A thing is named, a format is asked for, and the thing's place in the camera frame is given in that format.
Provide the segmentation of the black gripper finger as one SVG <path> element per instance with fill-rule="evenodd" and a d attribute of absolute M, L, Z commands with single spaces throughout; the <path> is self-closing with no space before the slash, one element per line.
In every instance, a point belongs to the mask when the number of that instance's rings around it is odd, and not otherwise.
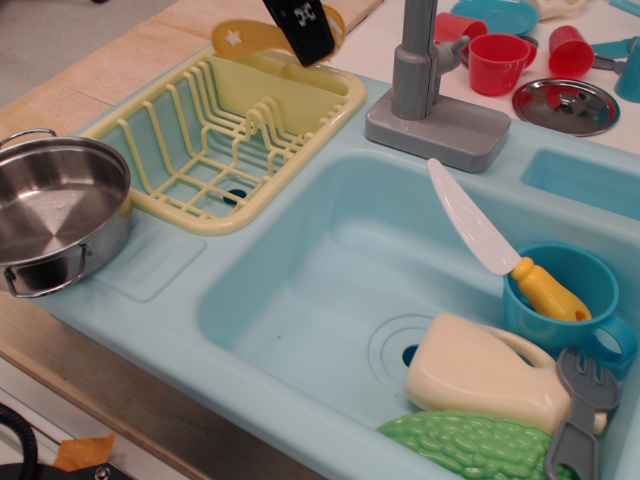
<path fill-rule="evenodd" d="M 316 64 L 335 49 L 323 5 L 318 0 L 264 0 L 303 67 Z"/>

